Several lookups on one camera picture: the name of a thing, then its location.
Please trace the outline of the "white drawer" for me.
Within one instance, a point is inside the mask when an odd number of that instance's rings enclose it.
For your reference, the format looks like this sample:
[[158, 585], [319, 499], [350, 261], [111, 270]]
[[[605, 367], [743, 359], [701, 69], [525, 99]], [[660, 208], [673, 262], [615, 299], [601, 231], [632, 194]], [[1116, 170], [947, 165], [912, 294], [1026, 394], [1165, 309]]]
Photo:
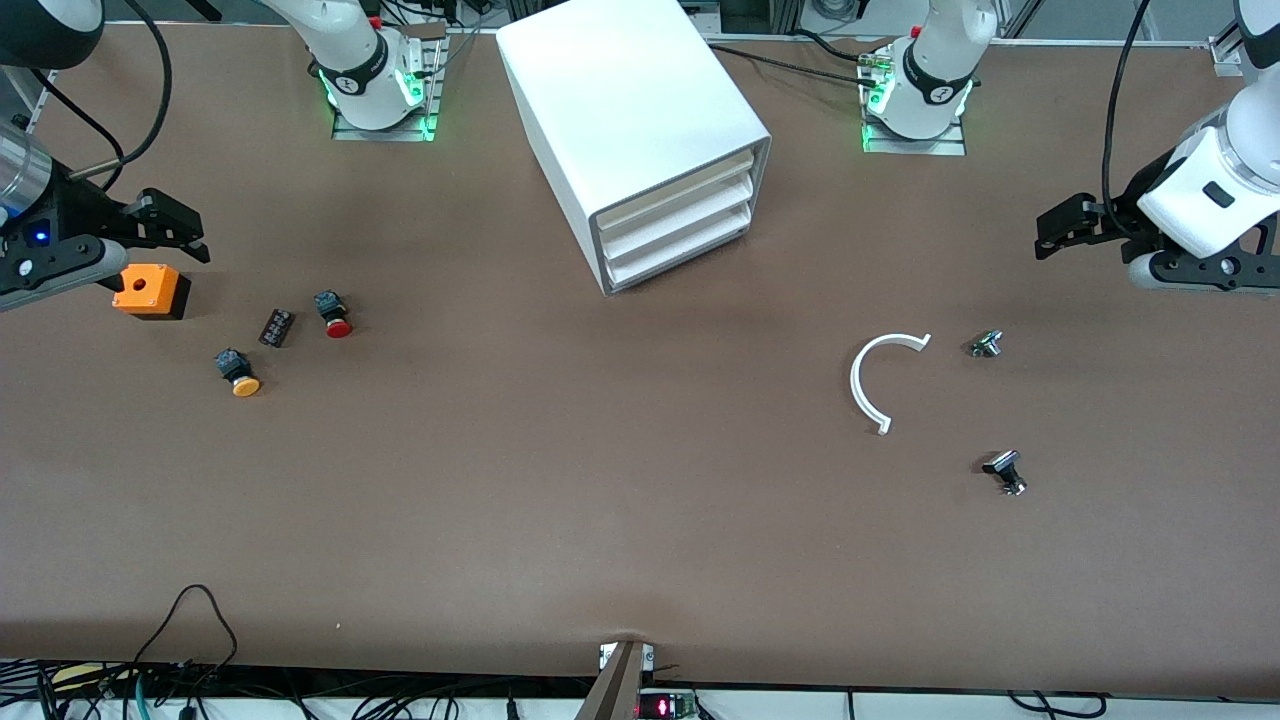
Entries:
[[600, 242], [613, 242], [614, 238], [640, 229], [646, 223], [659, 220], [678, 210], [684, 202], [694, 201], [698, 193], [710, 192], [714, 183], [721, 181], [733, 183], [739, 176], [750, 179], [755, 159], [756, 152], [745, 149], [599, 213], [596, 228]]
[[694, 220], [666, 219], [602, 242], [603, 292], [618, 293], [737, 238], [750, 227], [751, 209], [740, 202]]
[[657, 222], [666, 219], [681, 222], [694, 220], [740, 202], [745, 202], [749, 208], [751, 208], [753, 195], [754, 184], [751, 179], [748, 179], [745, 176], [739, 176], [733, 183], [730, 183], [728, 179], [714, 183], [710, 192], [698, 193], [694, 201], [684, 202], [678, 210], [662, 217]]

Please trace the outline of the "white drawer cabinet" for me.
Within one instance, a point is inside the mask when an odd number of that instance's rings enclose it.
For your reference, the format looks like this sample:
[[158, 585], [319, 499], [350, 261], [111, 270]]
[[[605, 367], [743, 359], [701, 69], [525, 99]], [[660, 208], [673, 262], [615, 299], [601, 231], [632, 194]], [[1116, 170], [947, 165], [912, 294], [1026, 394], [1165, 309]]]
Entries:
[[566, 0], [495, 41], [530, 147], [602, 292], [596, 215], [745, 149], [756, 152], [753, 224], [771, 133], [678, 0]]

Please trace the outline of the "black key switch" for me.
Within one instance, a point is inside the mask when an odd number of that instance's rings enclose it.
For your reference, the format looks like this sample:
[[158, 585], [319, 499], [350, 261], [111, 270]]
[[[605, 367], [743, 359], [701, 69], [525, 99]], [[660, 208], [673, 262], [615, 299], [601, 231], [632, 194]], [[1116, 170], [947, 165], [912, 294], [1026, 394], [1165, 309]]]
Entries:
[[1019, 474], [1016, 464], [1020, 460], [1020, 452], [1016, 450], [1009, 450], [1002, 454], [993, 456], [989, 461], [980, 466], [980, 470], [991, 477], [996, 477], [1001, 482], [1002, 492], [1006, 496], [1019, 496], [1027, 491], [1027, 480]]

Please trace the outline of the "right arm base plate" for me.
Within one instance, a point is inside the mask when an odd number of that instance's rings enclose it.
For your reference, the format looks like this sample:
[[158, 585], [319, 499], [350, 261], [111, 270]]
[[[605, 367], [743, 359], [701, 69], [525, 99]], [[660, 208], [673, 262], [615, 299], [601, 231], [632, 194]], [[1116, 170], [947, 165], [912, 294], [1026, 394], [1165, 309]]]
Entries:
[[442, 109], [451, 37], [420, 38], [384, 27], [384, 72], [361, 96], [348, 96], [321, 78], [333, 111], [332, 137], [344, 141], [431, 142]]

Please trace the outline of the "red push button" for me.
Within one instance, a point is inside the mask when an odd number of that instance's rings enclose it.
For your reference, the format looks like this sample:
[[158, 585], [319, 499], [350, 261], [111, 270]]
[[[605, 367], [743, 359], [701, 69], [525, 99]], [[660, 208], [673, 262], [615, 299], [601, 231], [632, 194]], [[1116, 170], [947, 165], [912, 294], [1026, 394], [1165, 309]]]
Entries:
[[314, 306], [319, 316], [324, 320], [328, 337], [343, 338], [353, 331], [348, 319], [348, 309], [344, 300], [333, 290], [324, 290], [314, 296]]

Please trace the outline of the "red display device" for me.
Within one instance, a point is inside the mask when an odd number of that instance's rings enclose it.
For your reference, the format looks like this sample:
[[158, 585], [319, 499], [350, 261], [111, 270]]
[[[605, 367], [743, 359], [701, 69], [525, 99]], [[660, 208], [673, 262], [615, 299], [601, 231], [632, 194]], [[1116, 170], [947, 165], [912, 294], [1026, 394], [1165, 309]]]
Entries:
[[701, 720], [701, 706], [694, 691], [643, 691], [634, 711], [635, 720]]

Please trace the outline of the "orange button enclosure box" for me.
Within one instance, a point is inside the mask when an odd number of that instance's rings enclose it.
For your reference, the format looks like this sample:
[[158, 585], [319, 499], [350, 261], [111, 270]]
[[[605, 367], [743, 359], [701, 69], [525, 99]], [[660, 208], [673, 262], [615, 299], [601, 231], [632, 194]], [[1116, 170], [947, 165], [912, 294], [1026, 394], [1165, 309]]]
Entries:
[[143, 322], [179, 322], [186, 316], [191, 282], [174, 266], [134, 263], [120, 273], [122, 290], [111, 297], [119, 313]]

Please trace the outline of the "white curved plastic bracket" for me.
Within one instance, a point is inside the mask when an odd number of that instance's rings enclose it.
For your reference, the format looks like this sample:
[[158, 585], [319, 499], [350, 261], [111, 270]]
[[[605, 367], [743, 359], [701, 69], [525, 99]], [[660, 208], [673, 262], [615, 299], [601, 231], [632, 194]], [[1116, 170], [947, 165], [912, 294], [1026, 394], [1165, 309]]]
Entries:
[[881, 334], [867, 341], [860, 347], [854, 360], [850, 363], [847, 374], [850, 395], [860, 414], [876, 427], [876, 433], [878, 436], [887, 436], [890, 433], [893, 424], [893, 419], [890, 415], [882, 413], [867, 396], [861, 380], [861, 369], [868, 355], [873, 350], [884, 346], [905, 347], [919, 354], [931, 343], [931, 341], [932, 341], [932, 334], [929, 333], [924, 333], [920, 336], [905, 334], [905, 333]]

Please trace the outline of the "orange push button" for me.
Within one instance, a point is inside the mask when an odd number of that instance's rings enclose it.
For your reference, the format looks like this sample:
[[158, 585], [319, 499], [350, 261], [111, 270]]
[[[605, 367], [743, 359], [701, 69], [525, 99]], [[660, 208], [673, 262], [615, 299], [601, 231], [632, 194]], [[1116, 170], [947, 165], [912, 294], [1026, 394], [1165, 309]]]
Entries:
[[259, 392], [260, 379], [253, 374], [250, 360], [236, 348], [224, 348], [215, 356], [220, 377], [230, 384], [236, 397], [250, 397]]

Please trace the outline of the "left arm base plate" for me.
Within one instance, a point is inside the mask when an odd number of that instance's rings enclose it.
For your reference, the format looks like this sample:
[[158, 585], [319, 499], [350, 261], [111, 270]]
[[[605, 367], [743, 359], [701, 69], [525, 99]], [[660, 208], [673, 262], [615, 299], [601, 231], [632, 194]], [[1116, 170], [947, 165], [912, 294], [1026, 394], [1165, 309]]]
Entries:
[[868, 117], [863, 122], [861, 149], [864, 152], [896, 155], [964, 156], [966, 154], [963, 120], [959, 118], [934, 138], [908, 138], [892, 132], [882, 120]]

